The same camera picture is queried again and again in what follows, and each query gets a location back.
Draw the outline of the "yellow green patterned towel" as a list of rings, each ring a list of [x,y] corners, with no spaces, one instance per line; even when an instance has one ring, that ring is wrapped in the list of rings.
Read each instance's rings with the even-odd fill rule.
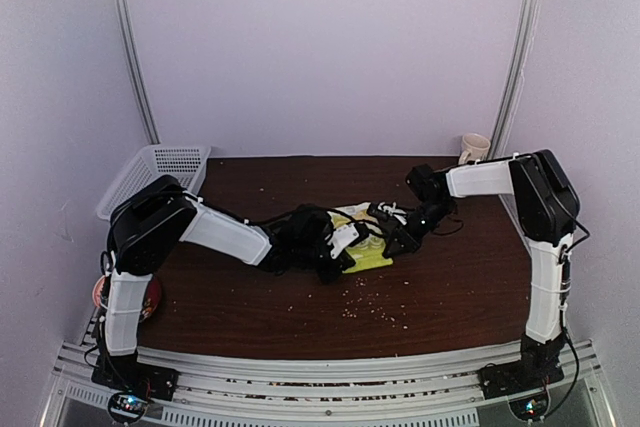
[[[349,217],[355,220],[367,220],[373,222],[368,227],[377,233],[369,234],[363,241],[346,249],[346,252],[354,261],[354,265],[344,271],[345,274],[356,274],[367,270],[378,269],[393,264],[391,258],[385,258],[383,251],[386,247],[384,235],[379,227],[378,220],[367,213],[370,202],[336,207],[342,215],[331,212],[332,222],[335,228],[339,228],[349,222]]]

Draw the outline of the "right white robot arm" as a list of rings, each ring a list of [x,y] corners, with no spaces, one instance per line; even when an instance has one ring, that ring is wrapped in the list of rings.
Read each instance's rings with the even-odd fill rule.
[[[549,150],[475,161],[444,170],[423,164],[406,183],[419,200],[413,209],[374,203],[369,215],[389,229],[384,257],[416,252],[422,239],[451,214],[459,199],[511,195],[531,254],[531,295],[526,330],[515,362],[487,365],[478,376],[486,396],[541,388],[562,379],[559,354],[568,342],[565,311],[570,255],[580,201]]]

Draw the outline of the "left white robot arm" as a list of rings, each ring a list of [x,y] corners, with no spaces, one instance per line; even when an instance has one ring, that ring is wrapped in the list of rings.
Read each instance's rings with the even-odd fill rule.
[[[170,175],[156,179],[111,214],[101,324],[106,376],[123,391],[143,383],[139,317],[148,285],[177,244],[199,245],[267,272],[311,268],[331,282],[354,266],[347,250],[366,235],[354,219],[335,226],[331,212],[315,205],[252,222],[207,205]]]

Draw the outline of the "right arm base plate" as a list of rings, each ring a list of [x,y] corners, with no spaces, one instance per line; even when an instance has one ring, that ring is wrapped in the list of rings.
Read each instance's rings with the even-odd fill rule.
[[[528,371],[522,361],[487,364],[478,370],[478,378],[485,399],[520,394],[564,379],[562,367],[557,364],[541,372]]]

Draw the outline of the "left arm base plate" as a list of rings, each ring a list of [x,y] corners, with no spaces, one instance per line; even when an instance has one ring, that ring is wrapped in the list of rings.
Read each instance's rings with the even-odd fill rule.
[[[144,400],[163,401],[173,399],[178,378],[175,369],[140,363],[131,356],[100,357],[91,375],[95,384],[133,393]]]

